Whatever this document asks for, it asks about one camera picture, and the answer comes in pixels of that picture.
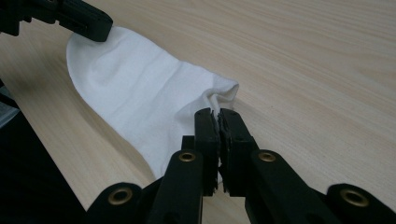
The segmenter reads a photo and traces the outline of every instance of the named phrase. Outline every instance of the black bracket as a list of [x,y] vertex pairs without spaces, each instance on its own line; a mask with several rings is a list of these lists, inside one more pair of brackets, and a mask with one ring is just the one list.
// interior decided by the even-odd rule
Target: black bracket
[[105,189],[85,223],[201,223],[202,198],[217,189],[245,197],[251,223],[396,223],[395,213],[369,192],[340,184],[326,195],[309,188],[276,152],[259,149],[240,115],[209,108],[195,114],[195,136],[184,136],[163,178],[144,189]]
[[20,21],[59,24],[93,41],[104,42],[113,20],[81,0],[0,0],[0,32],[19,35]]

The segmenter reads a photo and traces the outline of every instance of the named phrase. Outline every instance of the white fabric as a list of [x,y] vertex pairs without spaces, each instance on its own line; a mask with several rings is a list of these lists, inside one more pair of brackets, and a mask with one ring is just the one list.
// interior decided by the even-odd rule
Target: white fabric
[[81,97],[142,154],[157,178],[180,150],[182,136],[194,135],[194,113],[230,108],[238,89],[234,80],[181,62],[120,27],[105,43],[73,34],[67,65]]

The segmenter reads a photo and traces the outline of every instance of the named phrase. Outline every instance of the robotic arm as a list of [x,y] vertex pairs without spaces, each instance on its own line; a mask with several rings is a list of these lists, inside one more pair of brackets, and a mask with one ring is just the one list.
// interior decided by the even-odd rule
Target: robotic arm
[[64,28],[90,40],[105,42],[113,20],[81,0],[0,0],[0,33],[18,35],[20,21],[59,21]]

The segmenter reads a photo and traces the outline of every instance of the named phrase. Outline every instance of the table surface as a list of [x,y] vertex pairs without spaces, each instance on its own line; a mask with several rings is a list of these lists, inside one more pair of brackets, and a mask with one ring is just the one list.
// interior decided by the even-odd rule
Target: table surface
[[[259,147],[313,189],[370,191],[396,209],[396,2],[86,1],[183,61],[240,83],[234,110]],[[136,150],[76,92],[71,32],[41,21],[0,35],[0,78],[85,208],[153,181]],[[244,200],[204,198],[203,223],[248,223]]]

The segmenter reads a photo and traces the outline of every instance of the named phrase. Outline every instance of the wood grain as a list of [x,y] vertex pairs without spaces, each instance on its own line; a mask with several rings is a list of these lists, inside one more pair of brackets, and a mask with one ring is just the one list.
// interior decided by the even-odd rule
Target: wood grain
[[[236,79],[234,109],[250,133],[310,187],[347,182],[396,210],[395,2],[87,2],[180,60]],[[88,208],[112,183],[153,177],[74,90],[69,35],[39,21],[0,35],[0,78]],[[243,200],[218,194],[204,208],[204,223],[248,222]]]

